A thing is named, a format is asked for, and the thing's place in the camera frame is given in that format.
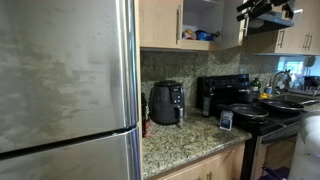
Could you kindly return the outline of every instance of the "upper cabinet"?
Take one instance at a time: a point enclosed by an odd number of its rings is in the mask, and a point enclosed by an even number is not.
[[[236,7],[244,0],[140,0],[141,47],[218,51],[242,43],[244,21]],[[187,29],[221,32],[214,41],[182,39]]]
[[[294,26],[279,31],[250,35],[247,38],[250,53],[320,54],[319,0],[296,0]]]

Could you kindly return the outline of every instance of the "lower cabinet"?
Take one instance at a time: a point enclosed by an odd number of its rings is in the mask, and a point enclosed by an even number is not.
[[[244,143],[222,150],[198,162],[191,163],[157,180],[239,180],[244,154]]]

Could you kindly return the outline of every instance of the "wooden cabinet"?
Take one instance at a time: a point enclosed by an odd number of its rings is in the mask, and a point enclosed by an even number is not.
[[[180,48],[183,0],[139,0],[140,46]]]
[[[320,22],[318,0],[296,0],[294,26],[279,31],[250,35],[247,38],[248,51],[257,54],[320,54]]]
[[[140,45],[149,48],[218,51],[242,43],[244,21],[237,22],[236,7],[245,0],[140,0]],[[220,31],[214,42],[182,40],[182,32]]]
[[[244,143],[235,145],[149,180],[238,180],[241,176],[244,148]]]

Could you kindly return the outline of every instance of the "black air fryer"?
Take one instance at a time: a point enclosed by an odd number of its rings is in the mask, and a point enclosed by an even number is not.
[[[182,124],[184,92],[181,83],[160,81],[153,85],[149,100],[151,120],[161,125]]]

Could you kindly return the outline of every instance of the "black oven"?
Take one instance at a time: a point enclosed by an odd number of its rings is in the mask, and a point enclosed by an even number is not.
[[[206,117],[220,117],[221,111],[225,110],[221,104],[244,103],[241,98],[243,94],[239,93],[241,92],[239,90],[249,89],[249,75],[200,77],[197,85],[197,107],[202,109]],[[252,134],[252,139],[246,141],[241,171],[243,180],[257,179],[261,175],[259,170],[264,162],[261,162],[260,157],[265,153],[265,145],[296,136],[300,120],[305,114],[305,112],[287,114],[270,110],[268,112],[269,115],[259,124],[236,119],[238,117],[234,116],[233,125]]]

